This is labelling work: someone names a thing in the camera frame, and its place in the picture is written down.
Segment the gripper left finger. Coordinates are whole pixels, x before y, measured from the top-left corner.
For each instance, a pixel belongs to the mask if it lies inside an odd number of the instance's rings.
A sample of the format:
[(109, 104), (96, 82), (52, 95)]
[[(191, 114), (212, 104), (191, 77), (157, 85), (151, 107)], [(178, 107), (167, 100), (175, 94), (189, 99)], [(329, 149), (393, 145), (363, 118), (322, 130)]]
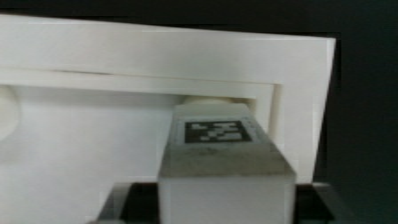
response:
[(139, 182), (114, 185), (96, 224), (160, 224), (157, 183)]

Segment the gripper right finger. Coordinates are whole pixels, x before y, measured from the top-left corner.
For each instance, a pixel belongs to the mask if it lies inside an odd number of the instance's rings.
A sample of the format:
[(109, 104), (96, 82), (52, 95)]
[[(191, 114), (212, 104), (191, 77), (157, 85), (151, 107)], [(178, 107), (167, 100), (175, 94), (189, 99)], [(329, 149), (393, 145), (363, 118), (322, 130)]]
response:
[(356, 216), (329, 183), (297, 186), (294, 224), (356, 224)]

